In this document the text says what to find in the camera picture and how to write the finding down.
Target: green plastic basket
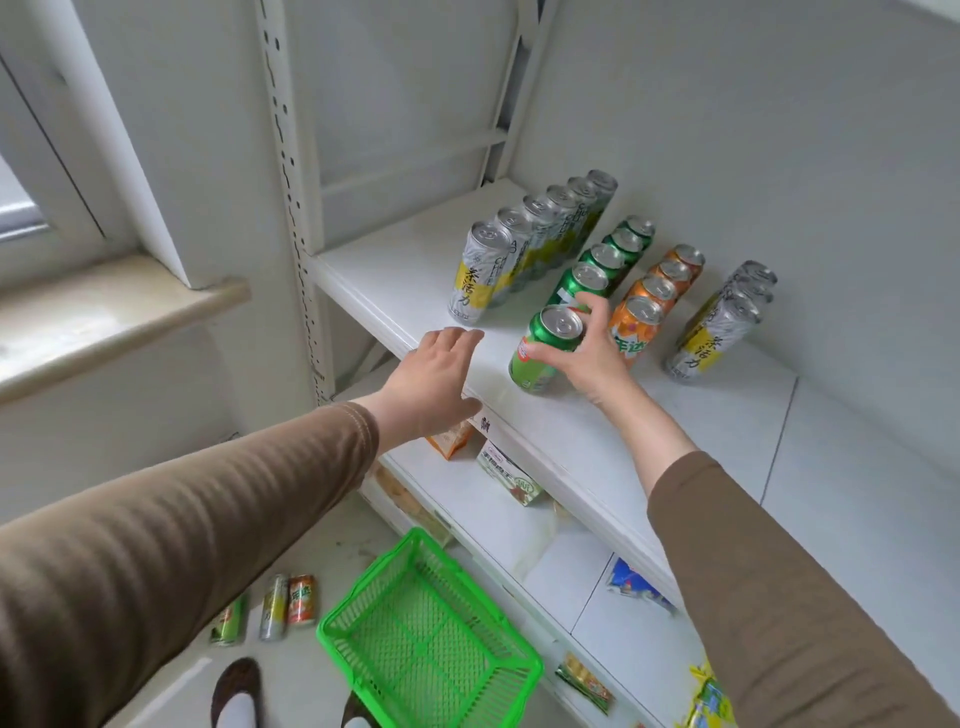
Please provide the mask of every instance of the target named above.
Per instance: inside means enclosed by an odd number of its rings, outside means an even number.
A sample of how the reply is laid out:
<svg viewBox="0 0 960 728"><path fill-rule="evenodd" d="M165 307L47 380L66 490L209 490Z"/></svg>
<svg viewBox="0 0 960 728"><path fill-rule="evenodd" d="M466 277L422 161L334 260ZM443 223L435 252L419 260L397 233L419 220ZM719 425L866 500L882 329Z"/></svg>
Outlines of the green plastic basket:
<svg viewBox="0 0 960 728"><path fill-rule="evenodd" d="M514 726L543 662L422 528L360 577L317 640L388 726Z"/></svg>

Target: snack package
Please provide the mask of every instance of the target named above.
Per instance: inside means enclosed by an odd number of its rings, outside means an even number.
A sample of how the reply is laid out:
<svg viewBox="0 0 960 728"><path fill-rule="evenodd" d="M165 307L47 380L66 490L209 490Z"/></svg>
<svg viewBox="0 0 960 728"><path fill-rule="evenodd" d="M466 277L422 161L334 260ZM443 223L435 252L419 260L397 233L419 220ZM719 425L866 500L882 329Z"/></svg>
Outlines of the snack package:
<svg viewBox="0 0 960 728"><path fill-rule="evenodd" d="M430 511L420 505L420 502L403 487L403 484L396 479L393 473L377 464L373 471L373 477L383 488L383 492L394 502L394 505L423 526L423 530L433 536L441 547L446 547L453 540L453 534L450 533L449 529L440 523Z"/></svg>
<svg viewBox="0 0 960 728"><path fill-rule="evenodd" d="M604 687L583 664L571 653L567 652L564 661L557 667L557 676L575 691L581 693L593 705L599 708L603 715L610 712L613 704L613 693Z"/></svg>
<svg viewBox="0 0 960 728"><path fill-rule="evenodd" d="M487 474L510 491L510 495L516 498L520 505L530 505L535 497L543 492L543 489L534 480L522 471L517 464L509 457L497 449L490 440L480 450L477 455L477 462L480 467L487 471Z"/></svg>
<svg viewBox="0 0 960 728"><path fill-rule="evenodd" d="M716 676L709 663L691 667L700 688L693 698L690 714L678 728L736 728L730 699L717 685Z"/></svg>
<svg viewBox="0 0 960 728"><path fill-rule="evenodd" d="M634 596L648 599L663 607L670 614L676 614L677 608L646 579L632 570L626 561L618 558L613 564L610 576L607 578L607 587L612 592L620 592L624 596Z"/></svg>
<svg viewBox="0 0 960 728"><path fill-rule="evenodd" d="M446 432L439 435L428 435L424 439L434 447L434 449L444 458L449 460L453 453L467 444L470 435L473 434L473 425L468 420L463 420L459 425L453 426Z"/></svg>

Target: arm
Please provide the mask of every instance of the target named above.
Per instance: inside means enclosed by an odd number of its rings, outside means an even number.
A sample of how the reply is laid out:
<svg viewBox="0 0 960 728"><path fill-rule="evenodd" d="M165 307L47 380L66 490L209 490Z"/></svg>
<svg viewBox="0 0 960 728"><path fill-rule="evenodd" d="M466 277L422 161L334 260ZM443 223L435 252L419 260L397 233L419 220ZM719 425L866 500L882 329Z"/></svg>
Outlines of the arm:
<svg viewBox="0 0 960 728"><path fill-rule="evenodd" d="M0 527L0 724L100 725L355 487L379 451L474 414L481 332L424 337L377 394Z"/></svg>
<svg viewBox="0 0 960 728"><path fill-rule="evenodd" d="M592 308L581 347L531 354L619 430L738 725L960 725L856 602L630 378L607 302L578 298Z"/></svg>

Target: floor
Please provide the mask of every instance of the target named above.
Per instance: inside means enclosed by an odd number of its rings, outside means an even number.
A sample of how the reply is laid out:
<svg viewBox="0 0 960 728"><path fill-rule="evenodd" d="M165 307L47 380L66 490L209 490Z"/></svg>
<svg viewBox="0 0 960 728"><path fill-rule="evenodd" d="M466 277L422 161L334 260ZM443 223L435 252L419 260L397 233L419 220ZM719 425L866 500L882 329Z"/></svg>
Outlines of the floor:
<svg viewBox="0 0 960 728"><path fill-rule="evenodd" d="M353 582L397 541L396 533L359 496L346 498L296 544L251 589L247 639L233 647L212 647L206 633L166 665L116 716L109 728L209 726L210 695L229 663L254 656L263 670L268 728L339 728L347 683L313 630L291 630L279 643L256 637L260 605L269 576L312 572L318 580L322 611L342 599ZM524 728L567 728L577 723L543 689L527 707Z"/></svg>

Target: brown shoe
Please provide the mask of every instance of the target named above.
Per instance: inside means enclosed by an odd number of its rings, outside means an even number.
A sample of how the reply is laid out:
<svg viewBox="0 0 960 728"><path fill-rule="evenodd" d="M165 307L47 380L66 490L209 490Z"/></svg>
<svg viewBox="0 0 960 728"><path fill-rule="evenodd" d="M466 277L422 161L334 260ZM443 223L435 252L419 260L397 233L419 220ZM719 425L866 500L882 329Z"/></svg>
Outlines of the brown shoe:
<svg viewBox="0 0 960 728"><path fill-rule="evenodd" d="M263 725L263 681L260 679L260 665L252 657L241 657L230 663L217 680L210 699L210 725L217 726L221 711L228 701L239 692L253 698L253 710L256 726Z"/></svg>
<svg viewBox="0 0 960 728"><path fill-rule="evenodd" d="M362 717L370 724L371 728L380 728L380 724L376 722L371 712L367 710L367 706L363 704L363 701L357 697L357 693L351 692L350 697L347 698L347 705L344 706L344 719L340 721L340 728L344 728L348 720L353 720L356 717Z"/></svg>

